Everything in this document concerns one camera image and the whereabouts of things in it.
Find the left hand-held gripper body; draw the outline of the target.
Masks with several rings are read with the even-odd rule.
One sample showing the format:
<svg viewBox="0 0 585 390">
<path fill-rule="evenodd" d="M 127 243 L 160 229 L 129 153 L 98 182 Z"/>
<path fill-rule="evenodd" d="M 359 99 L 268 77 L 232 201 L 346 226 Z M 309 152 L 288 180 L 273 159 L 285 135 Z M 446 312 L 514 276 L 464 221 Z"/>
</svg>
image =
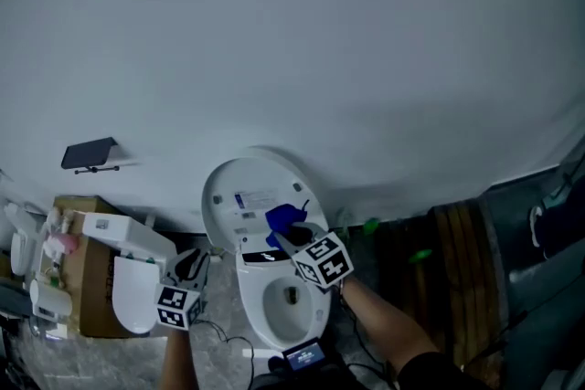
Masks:
<svg viewBox="0 0 585 390">
<path fill-rule="evenodd" d="M 156 286 L 154 304 L 157 322 L 181 331 L 188 331 L 203 309 L 199 291 L 163 284 Z"/>
</svg>

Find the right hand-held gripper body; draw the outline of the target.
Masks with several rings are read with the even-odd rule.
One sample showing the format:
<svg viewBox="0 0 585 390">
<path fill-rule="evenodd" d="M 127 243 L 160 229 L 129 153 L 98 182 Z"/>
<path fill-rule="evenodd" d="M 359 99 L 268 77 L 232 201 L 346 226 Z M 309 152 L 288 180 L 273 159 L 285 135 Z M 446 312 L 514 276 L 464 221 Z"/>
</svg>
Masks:
<svg viewBox="0 0 585 390">
<path fill-rule="evenodd" d="M 336 233 L 327 233 L 292 256 L 301 277 L 319 288 L 337 285 L 354 271 L 344 243 Z"/>
</svg>

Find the blue wiping cloth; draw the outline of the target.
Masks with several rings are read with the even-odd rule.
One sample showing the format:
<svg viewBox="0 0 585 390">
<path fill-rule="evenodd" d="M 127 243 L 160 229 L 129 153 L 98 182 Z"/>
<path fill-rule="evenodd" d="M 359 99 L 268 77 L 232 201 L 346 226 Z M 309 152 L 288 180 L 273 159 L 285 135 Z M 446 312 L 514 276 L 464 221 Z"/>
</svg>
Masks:
<svg viewBox="0 0 585 390">
<path fill-rule="evenodd" d="M 271 233 L 266 237 L 266 242 L 270 247 L 282 250 L 282 246 L 276 235 L 288 236 L 290 228 L 294 223 L 304 222 L 308 215 L 306 210 L 308 203 L 309 201 L 306 200 L 301 208 L 297 208 L 291 204 L 283 204 L 274 207 L 265 214 L 271 230 Z"/>
</svg>

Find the white oval appliance cover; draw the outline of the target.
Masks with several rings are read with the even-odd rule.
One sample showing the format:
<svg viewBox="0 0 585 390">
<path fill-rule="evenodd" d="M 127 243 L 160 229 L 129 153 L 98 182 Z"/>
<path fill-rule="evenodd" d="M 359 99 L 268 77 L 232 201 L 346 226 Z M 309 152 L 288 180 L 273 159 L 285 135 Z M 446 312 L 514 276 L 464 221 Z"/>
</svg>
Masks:
<svg viewBox="0 0 585 390">
<path fill-rule="evenodd" d="M 306 220 L 329 228 L 317 182 L 289 155 L 268 147 L 250 147 L 231 156 L 208 176 L 201 194 L 207 237 L 229 253 L 268 251 L 271 233 L 265 213 L 290 204 L 307 212 Z"/>
</svg>

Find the white tank toilet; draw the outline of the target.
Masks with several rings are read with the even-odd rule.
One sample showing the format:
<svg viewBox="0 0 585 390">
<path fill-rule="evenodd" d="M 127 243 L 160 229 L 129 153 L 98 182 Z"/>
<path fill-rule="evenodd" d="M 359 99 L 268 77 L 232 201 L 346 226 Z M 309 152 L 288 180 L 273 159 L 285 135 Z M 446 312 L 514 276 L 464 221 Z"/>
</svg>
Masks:
<svg viewBox="0 0 585 390">
<path fill-rule="evenodd" d="M 89 213 L 83 234 L 113 250 L 112 307 L 128 332 L 146 335 L 157 323 L 156 286 L 176 245 L 129 216 Z"/>
</svg>

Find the white smart toilet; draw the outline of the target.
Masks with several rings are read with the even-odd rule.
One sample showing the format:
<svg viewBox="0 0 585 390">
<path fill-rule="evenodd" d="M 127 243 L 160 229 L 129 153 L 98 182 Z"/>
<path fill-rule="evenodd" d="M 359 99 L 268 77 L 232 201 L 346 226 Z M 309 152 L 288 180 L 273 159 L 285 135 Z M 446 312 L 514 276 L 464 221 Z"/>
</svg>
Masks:
<svg viewBox="0 0 585 390">
<path fill-rule="evenodd" d="M 235 255 L 239 293 L 252 329 L 275 351 L 323 335 L 332 294 L 304 281 L 281 250 Z"/>
</svg>

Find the brown cardboard box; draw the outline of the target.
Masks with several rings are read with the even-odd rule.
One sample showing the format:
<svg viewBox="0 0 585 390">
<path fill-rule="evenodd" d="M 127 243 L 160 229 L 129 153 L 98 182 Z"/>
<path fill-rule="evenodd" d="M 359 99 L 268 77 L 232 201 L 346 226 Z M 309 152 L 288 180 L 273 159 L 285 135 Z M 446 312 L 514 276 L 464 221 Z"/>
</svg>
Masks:
<svg viewBox="0 0 585 390">
<path fill-rule="evenodd" d="M 112 307 L 113 250 L 83 234 L 89 213 L 122 215 L 100 197 L 58 196 L 54 207 L 76 212 L 71 232 L 79 236 L 79 248 L 65 257 L 61 277 L 72 301 L 68 326 L 88 338 L 122 339 L 135 335 L 116 319 Z"/>
</svg>

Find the small black screen device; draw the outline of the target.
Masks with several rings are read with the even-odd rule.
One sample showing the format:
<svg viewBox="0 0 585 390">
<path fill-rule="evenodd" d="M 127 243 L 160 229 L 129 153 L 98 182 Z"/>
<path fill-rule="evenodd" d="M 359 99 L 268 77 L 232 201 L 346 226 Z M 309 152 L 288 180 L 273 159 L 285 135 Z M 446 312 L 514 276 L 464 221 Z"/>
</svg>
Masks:
<svg viewBox="0 0 585 390">
<path fill-rule="evenodd" d="M 318 338 L 298 344 L 282 353 L 283 360 L 292 372 L 300 373 L 322 364 L 326 360 Z"/>
</svg>

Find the pink rounded container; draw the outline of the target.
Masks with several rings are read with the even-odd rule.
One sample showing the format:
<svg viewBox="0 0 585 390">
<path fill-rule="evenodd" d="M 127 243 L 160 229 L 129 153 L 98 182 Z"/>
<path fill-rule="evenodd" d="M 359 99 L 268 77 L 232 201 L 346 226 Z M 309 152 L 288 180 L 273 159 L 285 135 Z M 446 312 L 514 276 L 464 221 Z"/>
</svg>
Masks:
<svg viewBox="0 0 585 390">
<path fill-rule="evenodd" d="M 56 233 L 46 241 L 46 252 L 50 256 L 69 255 L 79 248 L 79 238 L 71 234 Z"/>
</svg>

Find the cluster of small toiletry bottles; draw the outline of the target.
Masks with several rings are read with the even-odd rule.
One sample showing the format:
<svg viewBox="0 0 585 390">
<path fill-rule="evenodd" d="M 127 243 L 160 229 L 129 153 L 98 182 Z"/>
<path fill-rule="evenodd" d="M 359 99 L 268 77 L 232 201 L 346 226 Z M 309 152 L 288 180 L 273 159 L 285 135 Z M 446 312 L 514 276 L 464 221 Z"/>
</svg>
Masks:
<svg viewBox="0 0 585 390">
<path fill-rule="evenodd" d="M 57 285 L 59 288 L 63 288 L 64 286 L 63 280 L 61 279 L 61 271 L 63 260 L 68 255 L 50 256 L 46 252 L 46 241 L 50 235 L 56 233 L 75 235 L 71 232 L 75 215 L 76 212 L 72 209 L 66 208 L 65 210 L 61 210 L 58 207 L 53 207 L 41 228 L 42 254 L 37 276 L 39 278 L 43 277 L 45 282 L 53 286 Z"/>
</svg>

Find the white cylindrical container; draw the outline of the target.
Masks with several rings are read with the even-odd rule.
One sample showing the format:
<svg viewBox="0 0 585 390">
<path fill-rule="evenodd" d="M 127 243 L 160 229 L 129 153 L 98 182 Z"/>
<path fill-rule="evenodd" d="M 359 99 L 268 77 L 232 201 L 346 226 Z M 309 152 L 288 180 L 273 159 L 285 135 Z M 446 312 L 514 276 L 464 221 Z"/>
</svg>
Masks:
<svg viewBox="0 0 585 390">
<path fill-rule="evenodd" d="M 38 318 L 58 322 L 70 316 L 72 301 L 70 295 L 50 284 L 33 279 L 30 283 L 29 295 L 32 312 Z"/>
</svg>

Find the tall wooden slat platform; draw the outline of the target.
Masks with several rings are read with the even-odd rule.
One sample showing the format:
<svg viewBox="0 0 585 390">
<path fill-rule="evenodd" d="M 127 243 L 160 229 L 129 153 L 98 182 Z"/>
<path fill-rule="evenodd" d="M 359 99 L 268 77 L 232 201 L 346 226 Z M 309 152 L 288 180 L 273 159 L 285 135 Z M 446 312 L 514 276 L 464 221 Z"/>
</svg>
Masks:
<svg viewBox="0 0 585 390">
<path fill-rule="evenodd" d="M 457 367 L 493 390 L 502 384 L 502 300 L 492 245 L 474 201 L 431 210 L 441 247 L 446 312 L 441 347 Z"/>
</svg>

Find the person's black shirt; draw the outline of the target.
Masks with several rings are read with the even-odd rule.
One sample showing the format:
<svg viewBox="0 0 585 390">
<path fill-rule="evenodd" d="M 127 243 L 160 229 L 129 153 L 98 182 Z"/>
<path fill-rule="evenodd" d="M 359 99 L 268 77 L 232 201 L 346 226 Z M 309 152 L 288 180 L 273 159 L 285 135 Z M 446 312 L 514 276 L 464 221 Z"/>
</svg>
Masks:
<svg viewBox="0 0 585 390">
<path fill-rule="evenodd" d="M 399 390 L 492 390 L 463 373 L 441 353 L 424 353 L 399 372 Z M 278 370 L 254 378 L 250 390 L 367 390 L 345 364 L 326 364 L 307 374 Z"/>
</svg>

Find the black wall shelf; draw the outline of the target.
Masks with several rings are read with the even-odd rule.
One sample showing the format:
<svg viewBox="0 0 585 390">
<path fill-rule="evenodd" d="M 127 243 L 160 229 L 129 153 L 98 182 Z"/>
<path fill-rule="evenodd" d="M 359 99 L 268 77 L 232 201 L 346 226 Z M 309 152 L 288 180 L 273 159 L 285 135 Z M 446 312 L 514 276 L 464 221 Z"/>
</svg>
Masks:
<svg viewBox="0 0 585 390">
<path fill-rule="evenodd" d="M 111 149 L 117 145 L 112 137 L 70 145 L 63 155 L 60 167 L 63 170 L 73 170 L 74 174 L 118 172 L 119 165 L 106 166 Z"/>
</svg>

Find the long handled teal mop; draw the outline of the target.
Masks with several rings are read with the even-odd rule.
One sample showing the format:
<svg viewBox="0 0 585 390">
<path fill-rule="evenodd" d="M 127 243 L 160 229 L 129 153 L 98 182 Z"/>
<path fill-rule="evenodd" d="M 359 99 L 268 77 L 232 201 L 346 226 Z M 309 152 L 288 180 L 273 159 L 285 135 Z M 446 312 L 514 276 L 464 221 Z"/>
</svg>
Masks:
<svg viewBox="0 0 585 390">
<path fill-rule="evenodd" d="M 541 205 L 543 208 L 547 210 L 555 206 L 563 205 L 579 178 L 577 174 L 563 174 L 560 186 L 542 199 Z"/>
</svg>

